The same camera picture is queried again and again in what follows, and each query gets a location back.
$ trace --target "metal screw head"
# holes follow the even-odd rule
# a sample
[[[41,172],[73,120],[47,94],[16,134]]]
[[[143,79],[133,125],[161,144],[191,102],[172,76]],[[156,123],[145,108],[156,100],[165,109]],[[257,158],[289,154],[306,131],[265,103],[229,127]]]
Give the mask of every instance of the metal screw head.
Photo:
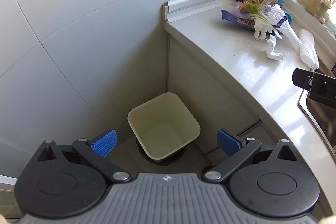
[[[113,174],[113,178],[115,180],[127,180],[129,178],[129,174],[127,172],[115,172]]]
[[[210,180],[217,180],[222,177],[222,174],[217,171],[208,171],[205,173],[205,177]]]

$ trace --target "gray floor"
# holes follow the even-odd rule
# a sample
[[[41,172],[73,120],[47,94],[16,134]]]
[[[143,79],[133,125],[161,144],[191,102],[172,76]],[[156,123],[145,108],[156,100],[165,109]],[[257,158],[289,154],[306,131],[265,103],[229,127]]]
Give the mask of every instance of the gray floor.
[[[188,145],[184,155],[175,163],[167,166],[155,165],[141,156],[135,140],[135,136],[126,140],[124,143],[114,148],[106,157],[133,176],[138,172],[198,173],[201,172],[204,167],[211,165],[210,160],[194,143]]]

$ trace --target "crumpled tissue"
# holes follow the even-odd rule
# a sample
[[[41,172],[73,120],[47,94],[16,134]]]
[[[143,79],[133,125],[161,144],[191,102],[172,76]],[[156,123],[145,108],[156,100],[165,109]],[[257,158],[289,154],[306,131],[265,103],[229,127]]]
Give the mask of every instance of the crumpled tissue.
[[[263,40],[266,38],[266,33],[272,33],[274,31],[275,35],[279,38],[282,39],[282,37],[279,35],[278,31],[275,30],[275,28],[269,23],[266,22],[265,20],[262,20],[259,17],[251,17],[251,19],[254,19],[254,37],[257,40]]]
[[[274,59],[274,60],[283,60],[283,58],[287,54],[282,54],[279,52],[274,52],[275,49],[275,44],[276,44],[276,37],[273,35],[269,36],[269,39],[266,39],[267,43],[269,44],[269,48],[265,51],[266,55],[269,59]]]

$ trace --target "metal sink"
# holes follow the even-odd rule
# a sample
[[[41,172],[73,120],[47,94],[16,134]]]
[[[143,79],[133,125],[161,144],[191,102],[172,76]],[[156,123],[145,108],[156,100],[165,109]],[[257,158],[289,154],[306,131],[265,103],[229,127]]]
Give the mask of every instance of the metal sink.
[[[319,60],[320,67],[316,72],[334,77],[333,73]],[[303,113],[309,118],[317,132],[328,147],[331,155],[336,161],[336,109],[323,105],[309,98],[309,91],[303,90],[298,105]]]

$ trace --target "windowsill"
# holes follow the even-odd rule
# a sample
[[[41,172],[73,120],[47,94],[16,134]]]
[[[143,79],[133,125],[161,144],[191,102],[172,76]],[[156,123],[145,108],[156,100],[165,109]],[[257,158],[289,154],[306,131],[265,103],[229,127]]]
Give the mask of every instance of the windowsill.
[[[293,20],[298,25],[312,33],[315,38],[315,49],[318,56],[329,69],[332,69],[336,61],[335,36],[296,0],[286,0],[284,9],[292,15]]]

